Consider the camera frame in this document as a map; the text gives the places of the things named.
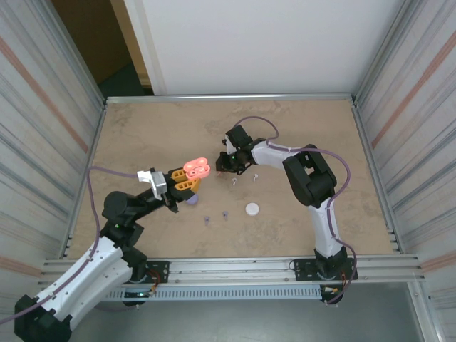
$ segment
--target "corrugated metal wall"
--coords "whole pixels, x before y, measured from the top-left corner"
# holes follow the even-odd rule
[[[0,318],[59,257],[103,111],[49,6],[0,2]]]
[[[361,120],[403,247],[456,341],[456,1],[421,1],[395,38],[359,97]]]

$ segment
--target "white disc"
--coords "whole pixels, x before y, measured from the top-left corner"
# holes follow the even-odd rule
[[[245,212],[249,216],[257,216],[259,213],[259,206],[257,203],[249,203],[245,207]]]

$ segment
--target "marble-pattern surface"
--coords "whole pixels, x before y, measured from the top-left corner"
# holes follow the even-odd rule
[[[350,104],[335,101],[242,101],[191,103],[117,103],[108,106],[93,165],[136,173],[155,167],[167,172],[188,160],[204,156],[215,169],[224,150],[221,140],[239,119],[261,115],[280,131],[278,144],[331,150],[351,166],[352,180],[336,200],[341,237],[360,254],[391,253],[391,245],[375,193],[371,174],[356,130]],[[243,123],[253,137],[267,138],[274,131],[264,122]],[[331,157],[329,165],[343,183],[346,172]],[[259,178],[253,182],[253,175]],[[145,231],[136,247],[149,257],[266,257],[314,253],[314,229],[310,214],[295,199],[285,172],[254,166],[237,176],[216,175],[203,179],[196,206],[180,204],[174,214],[162,208],[138,221]],[[138,194],[147,188],[135,179],[93,172],[98,213],[105,196],[120,190]],[[256,202],[260,213],[247,216],[244,208]],[[228,212],[225,221],[223,211]],[[204,217],[210,216],[209,225]],[[87,191],[73,235],[69,257],[78,258],[95,234],[95,221]]]

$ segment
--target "small purple object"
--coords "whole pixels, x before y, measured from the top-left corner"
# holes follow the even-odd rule
[[[189,199],[186,200],[186,203],[187,204],[190,204],[190,205],[195,205],[198,203],[198,194],[194,194],[193,196],[191,196]]]

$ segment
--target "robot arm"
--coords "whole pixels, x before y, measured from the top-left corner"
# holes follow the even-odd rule
[[[193,196],[199,189],[201,178],[205,176],[195,170],[197,168],[189,170],[193,176],[191,179],[190,172],[187,172],[185,167],[171,170],[166,175],[153,168],[139,171],[139,180],[150,183],[151,188],[138,196],[119,191],[111,192],[105,198],[102,213],[107,222],[100,231],[93,256],[90,257],[90,253],[94,244],[61,278],[35,298],[27,295],[20,298],[15,305],[16,313],[30,308],[48,296],[52,297],[37,309],[16,318],[15,334],[29,342],[66,342],[81,319],[107,293],[129,280],[142,280],[146,273],[147,257],[134,247],[144,230],[136,221],[161,207],[177,212],[177,203]],[[90,261],[77,277],[56,292],[58,287],[78,272],[86,260]]]
[[[291,148],[271,145],[263,138],[253,140],[241,125],[229,130],[216,162],[220,172],[241,175],[252,165],[269,165],[284,170],[291,189],[300,203],[308,207],[315,230],[315,254],[322,277],[330,279],[346,263],[346,248],[337,242],[329,229],[326,208],[336,186],[336,177],[318,152],[292,152]],[[339,233],[334,217],[334,202],[331,203],[331,222],[337,238]]]

